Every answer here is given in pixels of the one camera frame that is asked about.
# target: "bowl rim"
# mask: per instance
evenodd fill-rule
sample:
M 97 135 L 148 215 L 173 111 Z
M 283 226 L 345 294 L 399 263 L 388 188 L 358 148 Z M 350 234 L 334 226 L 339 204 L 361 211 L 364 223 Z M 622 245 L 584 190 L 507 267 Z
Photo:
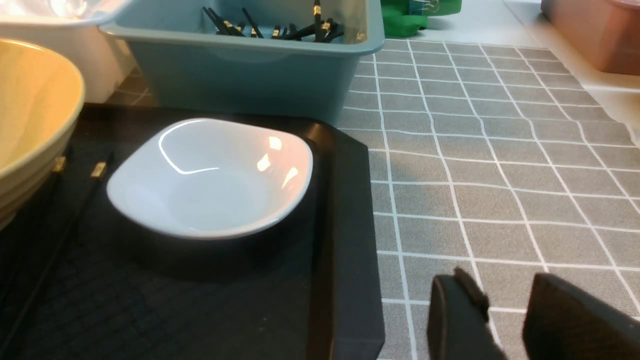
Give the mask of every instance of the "bowl rim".
M 29 48 L 34 49 L 34 50 L 39 50 L 39 51 L 43 51 L 45 53 L 48 53 L 53 57 L 57 57 L 57 58 L 61 59 L 63 63 L 67 63 L 67 64 L 71 65 L 72 72 L 74 72 L 78 76 L 78 78 L 80 79 L 80 98 L 79 98 L 79 101 L 76 104 L 76 107 L 71 112 L 69 118 L 64 123 L 62 123 L 62 126 L 60 126 L 45 141 L 40 142 L 36 147 L 34 147 L 30 151 L 28 151 L 25 155 L 23 155 L 19 159 L 9 163 L 5 167 L 1 167 L 0 168 L 0 179 L 3 179 L 6 176 L 10 175 L 12 172 L 14 172 L 14 171 L 18 170 L 19 168 L 25 166 L 31 160 L 33 160 L 36 157 L 42 155 L 42 153 L 46 149 L 48 149 L 55 142 L 57 142 L 76 123 L 77 117 L 80 114 L 80 111 L 82 110 L 82 108 L 84 106 L 84 98 L 85 98 L 85 95 L 86 95 L 86 88 L 85 88 L 85 83 L 84 83 L 84 77 L 82 76 L 82 73 L 80 72 L 80 70 L 78 70 L 78 68 L 76 67 L 76 65 L 73 62 L 71 62 L 69 59 L 67 59 L 66 57 L 62 56 L 61 54 L 58 54 L 57 52 L 55 52 L 55 51 L 53 51 L 51 49 L 48 49 L 46 47 L 42 47 L 40 45 L 36 45 L 36 44 L 32 44 L 30 42 L 26 42 L 26 41 L 22 41 L 22 40 L 18 40 L 18 39 L 12 39 L 12 38 L 0 38 L 0 44 L 11 44 L 11 46 L 29 47 Z
M 294 141 L 298 143 L 298 145 L 302 149 L 305 150 L 305 155 L 306 155 L 305 164 L 306 164 L 307 171 L 304 173 L 305 178 L 303 180 L 303 183 L 299 192 L 295 196 L 291 197 L 288 202 L 281 203 L 279 207 L 277 207 L 276 210 L 273 211 L 272 213 L 262 215 L 260 218 L 243 225 L 228 227 L 228 228 L 219 229 L 219 230 L 197 230 L 193 232 L 172 231 L 171 229 L 168 229 L 168 228 L 152 226 L 149 223 L 142 221 L 140 217 L 136 216 L 135 213 L 131 213 L 128 208 L 122 207 L 121 206 L 122 202 L 120 201 L 121 198 L 118 198 L 116 195 L 114 195 L 113 188 L 115 185 L 111 181 L 112 179 L 115 178 L 116 173 L 120 171 L 120 169 L 122 168 L 122 165 L 127 163 L 131 158 L 135 157 L 136 153 L 138 153 L 140 149 L 147 146 L 155 147 L 157 144 L 157 139 L 163 133 L 165 133 L 168 129 L 171 129 L 175 126 L 179 126 L 181 124 L 188 124 L 189 122 L 193 122 L 195 120 L 204 121 L 204 122 L 213 122 L 213 123 L 221 122 L 221 123 L 225 123 L 226 126 L 230 126 L 230 127 L 255 128 L 255 129 L 258 129 L 259 131 L 269 131 L 272 134 L 281 134 L 281 136 L 286 136 L 288 138 L 294 139 Z M 171 236 L 174 238 L 182 238 L 186 240 L 224 241 L 224 240 L 235 240 L 237 238 L 242 238 L 244 236 L 249 236 L 252 234 L 259 233 L 263 230 L 273 227 L 274 225 L 277 225 L 278 223 L 283 221 L 285 218 L 287 218 L 298 207 L 298 205 L 302 202 L 302 200 L 306 196 L 309 186 L 311 184 L 311 177 L 313 173 L 314 173 L 314 152 L 309 146 L 309 144 L 296 134 L 288 133 L 286 131 L 281 131 L 277 129 L 271 129 L 268 127 L 243 124 L 240 122 L 234 122 L 229 120 L 221 120 L 213 117 L 197 117 L 197 118 L 189 118 L 189 119 L 184 119 L 184 120 L 175 122 L 165 127 L 164 129 L 160 130 L 158 133 L 154 134 L 145 143 L 143 143 L 143 145 L 141 145 L 138 148 L 138 150 L 134 151 L 125 161 L 122 162 L 122 164 L 120 164 L 120 166 L 118 166 L 115 172 L 111 175 L 111 178 L 109 179 L 106 188 L 107 188 L 107 197 L 110 203 L 113 205 L 113 207 L 116 210 L 118 210 L 118 212 L 123 214 L 124 217 L 128 218 L 132 222 L 148 230 L 151 230 L 155 233 L 159 233 L 162 235 Z

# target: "clear plastic container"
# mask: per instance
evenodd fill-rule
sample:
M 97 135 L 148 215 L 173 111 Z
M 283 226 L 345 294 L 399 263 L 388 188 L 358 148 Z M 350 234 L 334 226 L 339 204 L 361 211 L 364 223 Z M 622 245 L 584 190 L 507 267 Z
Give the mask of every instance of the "clear plastic container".
M 640 0 L 542 0 L 541 8 L 594 68 L 640 75 Z
M 132 0 L 0 1 L 0 37 L 49 48 L 71 60 L 84 77 L 86 101 L 105 102 L 133 69 L 123 41 L 104 36 L 98 25 Z
M 267 38 L 216 35 L 203 6 L 234 24 L 247 21 L 245 7 Z M 360 57 L 382 47 L 380 0 L 323 0 L 322 17 L 342 24 L 344 36 L 268 38 L 276 25 L 312 24 L 312 0 L 136 0 L 100 29 L 127 41 L 162 106 L 333 122 Z

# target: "yellow bowl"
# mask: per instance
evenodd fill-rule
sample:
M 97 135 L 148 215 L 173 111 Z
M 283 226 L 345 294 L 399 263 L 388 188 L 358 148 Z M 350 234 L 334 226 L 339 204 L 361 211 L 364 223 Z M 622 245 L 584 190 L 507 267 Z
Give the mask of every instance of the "yellow bowl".
M 51 172 L 83 103 L 84 80 L 71 61 L 0 39 L 0 229 Z

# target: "gold chopstick tip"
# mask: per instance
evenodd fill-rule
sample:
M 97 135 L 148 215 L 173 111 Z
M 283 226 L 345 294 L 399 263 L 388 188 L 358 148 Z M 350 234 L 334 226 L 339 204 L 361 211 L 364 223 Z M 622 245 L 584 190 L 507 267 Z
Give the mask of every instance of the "gold chopstick tip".
M 100 161 L 95 164 L 93 171 L 91 172 L 91 177 L 94 179 L 100 179 L 107 172 L 107 163 L 104 161 Z
M 55 163 L 53 164 L 52 172 L 63 172 L 65 171 L 65 167 L 67 167 L 67 157 L 66 156 L 58 156 L 56 158 Z

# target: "pink container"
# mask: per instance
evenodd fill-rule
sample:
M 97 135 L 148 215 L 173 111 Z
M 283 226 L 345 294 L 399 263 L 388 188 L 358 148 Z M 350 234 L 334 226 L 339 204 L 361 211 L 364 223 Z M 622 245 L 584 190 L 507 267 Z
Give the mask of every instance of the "pink container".
M 596 69 L 640 75 L 640 0 L 542 0 L 541 9 Z

